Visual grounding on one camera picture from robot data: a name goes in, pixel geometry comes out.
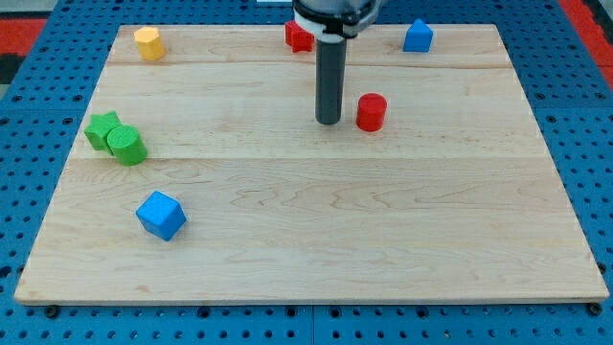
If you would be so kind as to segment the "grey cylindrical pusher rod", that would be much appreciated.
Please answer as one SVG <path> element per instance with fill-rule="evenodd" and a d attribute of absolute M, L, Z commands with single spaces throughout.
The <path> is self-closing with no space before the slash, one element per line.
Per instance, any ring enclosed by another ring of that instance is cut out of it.
<path fill-rule="evenodd" d="M 322 125 L 337 124 L 342 115 L 347 41 L 318 40 L 316 47 L 315 118 Z"/>

